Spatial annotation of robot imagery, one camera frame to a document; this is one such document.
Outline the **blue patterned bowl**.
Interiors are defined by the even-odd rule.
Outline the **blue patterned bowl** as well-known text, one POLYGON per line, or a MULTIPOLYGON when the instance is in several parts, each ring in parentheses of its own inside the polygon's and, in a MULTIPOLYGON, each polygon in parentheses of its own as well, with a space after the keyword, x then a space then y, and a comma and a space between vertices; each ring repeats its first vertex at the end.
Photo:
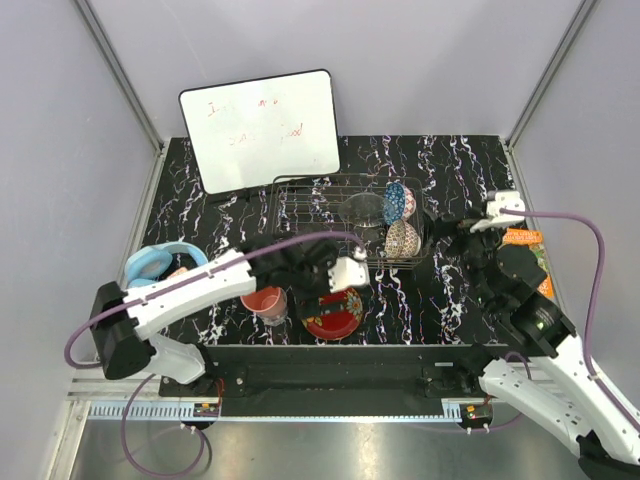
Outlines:
POLYGON ((400 182, 389 183, 384 194, 383 216, 387 225, 398 220, 408 220, 416 210, 416 200, 411 190, 400 182))

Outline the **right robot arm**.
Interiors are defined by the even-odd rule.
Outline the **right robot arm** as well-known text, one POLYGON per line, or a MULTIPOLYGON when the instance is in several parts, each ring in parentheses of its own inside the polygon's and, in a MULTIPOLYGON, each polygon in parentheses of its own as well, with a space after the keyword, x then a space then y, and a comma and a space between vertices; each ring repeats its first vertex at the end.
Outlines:
POLYGON ((558 398, 474 344, 456 365, 454 384, 517 409, 558 439, 590 479, 639 476, 639 411, 592 359, 562 310, 538 290, 546 271, 526 245, 504 242, 506 230, 478 215, 434 221, 434 240, 449 237, 483 310, 496 317, 516 353, 560 387, 558 398))

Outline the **red patterned white bowl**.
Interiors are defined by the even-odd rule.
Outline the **red patterned white bowl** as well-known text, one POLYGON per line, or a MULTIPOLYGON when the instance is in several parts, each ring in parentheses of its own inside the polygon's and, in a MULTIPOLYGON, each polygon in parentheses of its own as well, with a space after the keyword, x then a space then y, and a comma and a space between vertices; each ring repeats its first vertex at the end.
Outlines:
POLYGON ((418 255, 421 246, 421 237, 415 228, 407 221, 400 219, 388 229, 384 252, 388 258, 411 258, 418 255))

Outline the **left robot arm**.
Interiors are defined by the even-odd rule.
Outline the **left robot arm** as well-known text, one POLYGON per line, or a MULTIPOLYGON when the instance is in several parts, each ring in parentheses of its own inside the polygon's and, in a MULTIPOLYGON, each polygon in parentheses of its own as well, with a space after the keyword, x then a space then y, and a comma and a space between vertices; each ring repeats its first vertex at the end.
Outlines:
POLYGON ((196 396, 215 386, 216 372, 201 348, 166 339, 175 321, 214 304, 266 287, 291 290, 300 305, 369 283, 367 254, 346 255, 330 232, 269 243, 265 239, 230 249, 187 273, 143 287, 102 285, 91 310, 91 335, 106 379, 146 371, 169 377, 196 396))

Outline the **clear glass plate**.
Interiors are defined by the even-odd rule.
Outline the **clear glass plate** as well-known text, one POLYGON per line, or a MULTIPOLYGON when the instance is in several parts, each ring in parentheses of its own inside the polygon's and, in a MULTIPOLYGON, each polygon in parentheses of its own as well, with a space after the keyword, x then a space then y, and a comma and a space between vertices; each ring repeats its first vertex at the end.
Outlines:
POLYGON ((389 200, 372 192, 351 195, 338 207, 343 222, 362 228, 383 226, 387 216, 394 212, 389 200))

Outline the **red floral plate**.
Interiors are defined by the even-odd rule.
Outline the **red floral plate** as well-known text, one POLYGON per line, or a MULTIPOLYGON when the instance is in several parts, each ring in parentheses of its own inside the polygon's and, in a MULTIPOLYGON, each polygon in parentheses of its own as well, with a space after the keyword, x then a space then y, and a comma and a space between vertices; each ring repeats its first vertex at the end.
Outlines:
POLYGON ((364 317, 364 304, 354 288, 307 301, 301 306, 302 324, 316 338, 337 341, 351 335, 364 317))

